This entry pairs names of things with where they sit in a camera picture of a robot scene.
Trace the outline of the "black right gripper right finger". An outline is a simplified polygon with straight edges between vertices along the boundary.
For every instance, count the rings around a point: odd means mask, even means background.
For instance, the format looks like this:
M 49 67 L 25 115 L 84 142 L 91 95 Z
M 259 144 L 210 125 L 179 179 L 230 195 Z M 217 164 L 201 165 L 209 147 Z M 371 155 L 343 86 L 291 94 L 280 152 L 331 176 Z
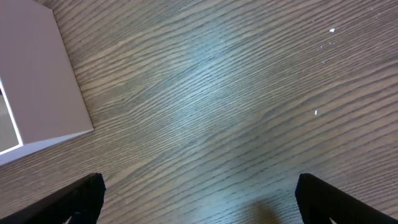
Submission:
M 300 174 L 295 198 L 304 224 L 395 224 L 395 219 L 312 174 Z

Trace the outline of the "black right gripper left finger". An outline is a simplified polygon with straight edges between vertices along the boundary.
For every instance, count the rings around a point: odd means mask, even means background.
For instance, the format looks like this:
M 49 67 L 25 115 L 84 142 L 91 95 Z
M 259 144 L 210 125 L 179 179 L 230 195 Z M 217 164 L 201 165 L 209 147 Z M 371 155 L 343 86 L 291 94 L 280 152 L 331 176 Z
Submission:
M 16 223 L 96 223 L 106 191 L 103 176 L 92 173 L 1 219 Z

